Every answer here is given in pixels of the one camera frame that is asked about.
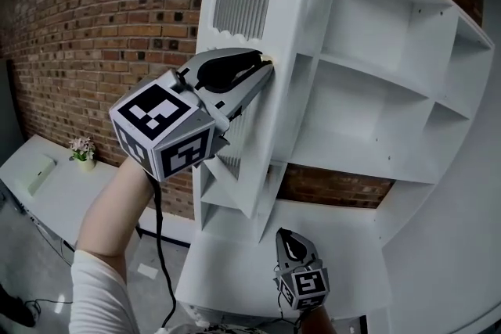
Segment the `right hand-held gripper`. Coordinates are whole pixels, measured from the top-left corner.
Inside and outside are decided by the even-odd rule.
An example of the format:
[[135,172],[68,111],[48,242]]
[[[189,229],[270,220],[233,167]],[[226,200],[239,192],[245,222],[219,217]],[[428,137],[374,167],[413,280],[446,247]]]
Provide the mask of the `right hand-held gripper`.
[[322,306],[330,293],[330,283],[327,269],[321,260],[316,260],[314,243],[296,232],[279,228],[276,256],[279,268],[288,268],[277,271],[274,281],[290,308],[305,311]]

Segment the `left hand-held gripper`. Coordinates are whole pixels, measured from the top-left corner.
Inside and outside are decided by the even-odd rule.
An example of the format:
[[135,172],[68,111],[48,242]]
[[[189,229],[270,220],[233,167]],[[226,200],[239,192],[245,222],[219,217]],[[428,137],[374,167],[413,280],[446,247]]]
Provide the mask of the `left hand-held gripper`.
[[229,122],[184,85],[198,87],[229,120],[238,117],[265,87],[270,59],[252,48],[197,53],[176,71],[142,79],[110,108],[121,148],[158,182],[212,158],[229,144]]

